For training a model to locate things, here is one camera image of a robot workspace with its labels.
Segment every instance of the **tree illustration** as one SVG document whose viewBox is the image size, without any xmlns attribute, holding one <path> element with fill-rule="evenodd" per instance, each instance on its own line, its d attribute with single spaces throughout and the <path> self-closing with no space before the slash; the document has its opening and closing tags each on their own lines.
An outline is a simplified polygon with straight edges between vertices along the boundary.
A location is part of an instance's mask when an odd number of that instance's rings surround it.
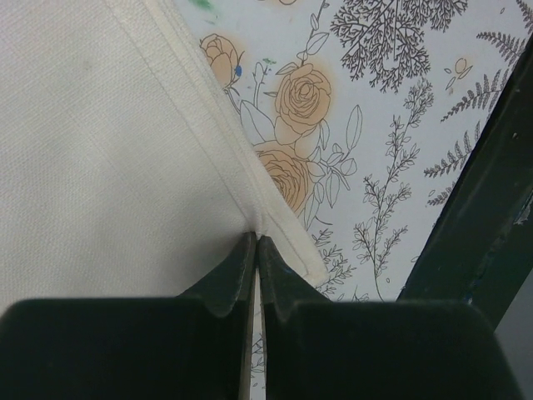
<svg viewBox="0 0 533 400">
<path fill-rule="evenodd" d="M 367 70 L 372 87 L 395 93 L 404 78 L 421 77 L 431 64 L 424 47 L 424 30 L 444 32 L 468 0 L 344 0 L 331 22 L 331 31 L 344 48 L 342 66 L 351 80 Z"/>
</svg>

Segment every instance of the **white textured fabric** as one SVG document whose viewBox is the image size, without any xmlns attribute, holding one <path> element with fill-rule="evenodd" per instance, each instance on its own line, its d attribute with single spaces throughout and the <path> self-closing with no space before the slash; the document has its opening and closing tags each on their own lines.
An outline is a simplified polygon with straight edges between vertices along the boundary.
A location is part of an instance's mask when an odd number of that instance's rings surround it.
<svg viewBox="0 0 533 400">
<path fill-rule="evenodd" d="M 0 2 L 0 116 L 0 311 L 177 295 L 249 230 L 325 276 L 165 2 Z"/>
</svg>

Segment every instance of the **wallpaper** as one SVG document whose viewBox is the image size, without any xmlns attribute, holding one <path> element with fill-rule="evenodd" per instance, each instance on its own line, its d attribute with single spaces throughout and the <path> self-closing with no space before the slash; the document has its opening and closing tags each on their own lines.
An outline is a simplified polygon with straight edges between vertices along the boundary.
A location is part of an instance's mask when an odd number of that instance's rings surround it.
<svg viewBox="0 0 533 400">
<path fill-rule="evenodd" d="M 394 300 L 533 32 L 523 0 L 176 0 L 335 301 Z M 263 398 L 254 339 L 252 397 Z"/>
</svg>

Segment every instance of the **black plastic part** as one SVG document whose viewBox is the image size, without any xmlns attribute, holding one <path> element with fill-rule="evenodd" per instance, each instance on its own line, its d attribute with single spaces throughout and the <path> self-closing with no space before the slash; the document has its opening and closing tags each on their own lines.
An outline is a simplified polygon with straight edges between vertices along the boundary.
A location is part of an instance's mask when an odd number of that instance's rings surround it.
<svg viewBox="0 0 533 400">
<path fill-rule="evenodd" d="M 333 303 L 262 238 L 266 399 L 520 399 L 486 320 L 460 302 Z"/>
<path fill-rule="evenodd" d="M 0 319 L 0 398 L 248 399 L 248 233 L 176 298 L 29 300 Z"/>
<path fill-rule="evenodd" d="M 533 41 L 400 299 L 472 302 L 497 326 L 533 267 Z"/>
</svg>

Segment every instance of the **rose drawing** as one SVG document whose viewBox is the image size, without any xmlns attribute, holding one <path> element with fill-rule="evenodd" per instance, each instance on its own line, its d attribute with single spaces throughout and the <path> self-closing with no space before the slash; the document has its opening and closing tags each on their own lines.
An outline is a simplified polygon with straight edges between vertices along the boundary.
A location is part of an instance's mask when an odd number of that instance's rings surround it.
<svg viewBox="0 0 533 400">
<path fill-rule="evenodd" d="M 311 172 L 318 165 L 302 160 L 290 146 L 281 145 L 275 140 L 257 144 L 254 150 L 286 203 L 299 215 L 313 193 Z"/>
<path fill-rule="evenodd" d="M 229 88 L 241 76 L 241 56 L 225 37 L 213 33 L 205 37 L 200 47 L 206 54 L 211 70 L 223 88 Z"/>
<path fill-rule="evenodd" d="M 285 75 L 276 95 L 276 140 L 293 146 L 299 158 L 309 158 L 318 144 L 330 95 L 329 81 L 310 63 Z"/>
</svg>

